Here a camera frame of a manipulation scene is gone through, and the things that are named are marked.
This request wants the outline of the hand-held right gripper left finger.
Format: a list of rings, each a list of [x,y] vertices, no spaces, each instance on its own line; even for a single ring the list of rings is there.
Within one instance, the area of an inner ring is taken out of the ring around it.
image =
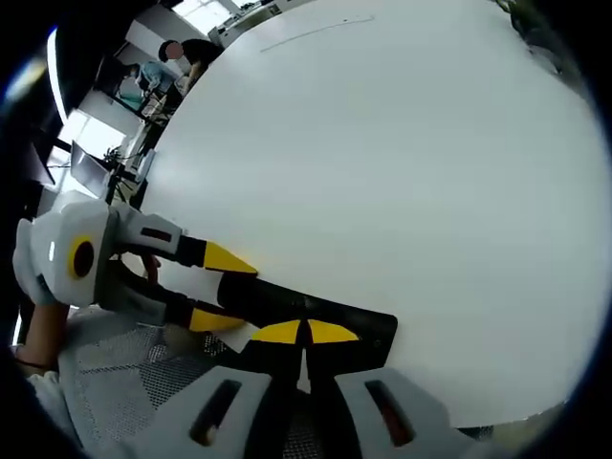
[[[169,347],[207,364],[163,403],[151,424],[119,446],[121,458],[281,458],[291,435],[303,350],[252,339],[211,356],[207,333],[164,333]]]

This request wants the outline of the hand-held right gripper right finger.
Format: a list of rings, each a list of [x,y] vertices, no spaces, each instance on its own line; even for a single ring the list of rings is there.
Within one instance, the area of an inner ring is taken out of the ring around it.
[[[328,458],[486,458],[488,445],[451,426],[445,406],[390,368],[322,376],[313,352],[353,344],[348,329],[309,319],[307,367],[318,433]]]

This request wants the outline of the person's left hand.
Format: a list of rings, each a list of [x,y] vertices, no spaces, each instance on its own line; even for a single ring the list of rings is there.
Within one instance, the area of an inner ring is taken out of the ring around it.
[[[143,254],[141,255],[141,262],[147,281],[151,284],[157,284],[159,282],[159,268],[161,267],[160,261],[152,254]]]

